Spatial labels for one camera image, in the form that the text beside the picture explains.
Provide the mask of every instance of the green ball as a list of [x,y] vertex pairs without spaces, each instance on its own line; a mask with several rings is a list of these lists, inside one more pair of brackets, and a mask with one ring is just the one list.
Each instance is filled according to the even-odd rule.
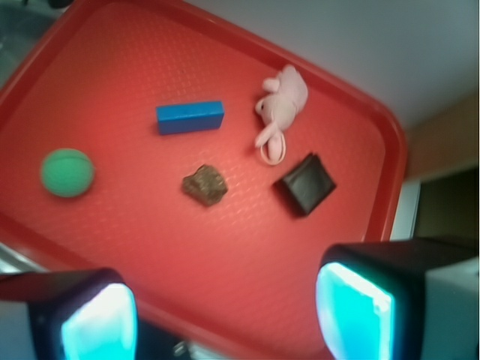
[[88,190],[95,168],[81,151],[61,148],[50,153],[42,163],[43,186],[59,197],[76,197]]

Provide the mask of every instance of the cyan light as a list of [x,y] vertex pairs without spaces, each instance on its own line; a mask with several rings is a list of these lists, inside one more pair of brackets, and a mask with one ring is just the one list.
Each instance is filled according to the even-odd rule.
[[67,360],[134,359],[137,309],[134,294],[111,283],[61,326]]
[[338,262],[320,269],[316,312],[336,359],[392,358],[395,300],[392,294]]

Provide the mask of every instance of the blue block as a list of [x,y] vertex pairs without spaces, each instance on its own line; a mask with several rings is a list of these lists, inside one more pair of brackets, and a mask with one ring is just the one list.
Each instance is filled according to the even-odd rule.
[[224,113],[221,101],[159,106],[158,130],[160,134],[168,135],[218,129]]

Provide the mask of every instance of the red tray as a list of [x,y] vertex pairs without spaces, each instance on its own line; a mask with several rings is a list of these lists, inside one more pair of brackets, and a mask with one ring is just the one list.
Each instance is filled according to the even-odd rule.
[[[310,89],[262,163],[254,104],[295,65]],[[155,107],[222,100],[220,130],[160,136]],[[57,148],[97,168],[76,199],[39,179]],[[316,152],[337,189],[294,218],[272,184]],[[111,266],[148,320],[241,359],[329,356],[315,309],[324,250],[389,237],[406,145],[380,103],[324,70],[180,1],[75,1],[0,95],[0,239],[50,269]],[[181,192],[202,164],[228,194],[204,208]]]

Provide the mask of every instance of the bunny ear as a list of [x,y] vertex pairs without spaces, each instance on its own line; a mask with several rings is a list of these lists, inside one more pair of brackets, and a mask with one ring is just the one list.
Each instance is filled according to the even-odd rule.
[[255,147],[261,148],[264,146],[271,137],[273,137],[278,132],[277,124],[271,122],[268,124],[262,132],[255,139]]
[[277,92],[280,88],[280,80],[268,78],[263,82],[263,90],[266,92]]

